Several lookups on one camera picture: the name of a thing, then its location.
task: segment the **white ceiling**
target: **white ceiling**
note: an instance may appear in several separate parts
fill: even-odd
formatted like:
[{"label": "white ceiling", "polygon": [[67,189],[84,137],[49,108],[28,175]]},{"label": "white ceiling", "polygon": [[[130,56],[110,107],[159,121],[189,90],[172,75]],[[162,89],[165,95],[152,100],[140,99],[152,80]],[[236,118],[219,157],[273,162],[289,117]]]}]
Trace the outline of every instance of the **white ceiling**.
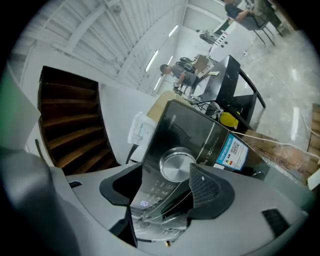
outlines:
[{"label": "white ceiling", "polygon": [[[174,53],[188,0],[53,0],[25,28],[9,63],[18,81],[32,44],[43,41],[114,80],[152,94]],[[146,73],[155,50],[159,54]]]},{"label": "white ceiling", "polygon": [[227,20],[221,0],[189,0],[183,25],[192,30],[214,31]]}]

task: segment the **yellow object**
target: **yellow object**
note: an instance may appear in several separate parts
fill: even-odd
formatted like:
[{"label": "yellow object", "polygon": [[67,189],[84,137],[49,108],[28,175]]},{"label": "yellow object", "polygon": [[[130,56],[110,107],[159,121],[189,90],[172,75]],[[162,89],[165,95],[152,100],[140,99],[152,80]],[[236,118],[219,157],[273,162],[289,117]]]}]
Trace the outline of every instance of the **yellow object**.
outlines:
[{"label": "yellow object", "polygon": [[224,126],[228,126],[228,127],[233,127],[235,129],[238,128],[238,123],[239,121],[237,119],[235,119],[232,114],[228,113],[228,112],[223,112],[221,114],[220,117],[220,123],[223,124]]}]

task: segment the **desk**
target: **desk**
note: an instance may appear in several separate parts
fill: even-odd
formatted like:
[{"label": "desk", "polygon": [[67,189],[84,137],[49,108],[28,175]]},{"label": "desk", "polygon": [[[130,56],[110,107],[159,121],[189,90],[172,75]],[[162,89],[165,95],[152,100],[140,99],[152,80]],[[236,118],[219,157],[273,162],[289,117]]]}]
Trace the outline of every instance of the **desk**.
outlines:
[{"label": "desk", "polygon": [[[243,124],[247,129],[252,130],[250,120],[257,98],[263,108],[266,107],[255,85],[241,70],[239,62],[230,55],[218,62],[211,71],[219,71],[219,75],[209,77],[204,92],[198,96],[200,100],[202,102],[215,101],[222,109],[238,119],[239,124]],[[253,91],[252,95],[235,96],[239,76],[250,86]]]}]

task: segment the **wooden staircase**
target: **wooden staircase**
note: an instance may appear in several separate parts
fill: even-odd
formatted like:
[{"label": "wooden staircase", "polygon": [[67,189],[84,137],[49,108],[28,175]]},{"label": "wooden staircase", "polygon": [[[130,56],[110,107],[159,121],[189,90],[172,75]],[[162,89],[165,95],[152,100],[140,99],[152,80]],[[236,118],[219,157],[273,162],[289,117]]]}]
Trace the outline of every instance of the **wooden staircase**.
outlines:
[{"label": "wooden staircase", "polygon": [[104,127],[97,82],[43,67],[38,98],[44,143],[65,175],[118,166]]}]

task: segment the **metal part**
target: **metal part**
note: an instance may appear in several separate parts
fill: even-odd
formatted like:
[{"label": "metal part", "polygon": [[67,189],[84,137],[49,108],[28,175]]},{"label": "metal part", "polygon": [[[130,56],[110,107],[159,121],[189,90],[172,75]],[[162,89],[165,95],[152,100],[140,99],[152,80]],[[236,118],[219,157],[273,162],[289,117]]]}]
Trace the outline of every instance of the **metal part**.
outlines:
[{"label": "metal part", "polygon": [[187,214],[174,215],[165,218],[161,223],[161,228],[163,228],[164,230],[186,230]]},{"label": "metal part", "polygon": [[189,179],[190,164],[196,163],[191,151],[184,147],[168,150],[160,159],[160,172],[171,182],[183,182]]}]

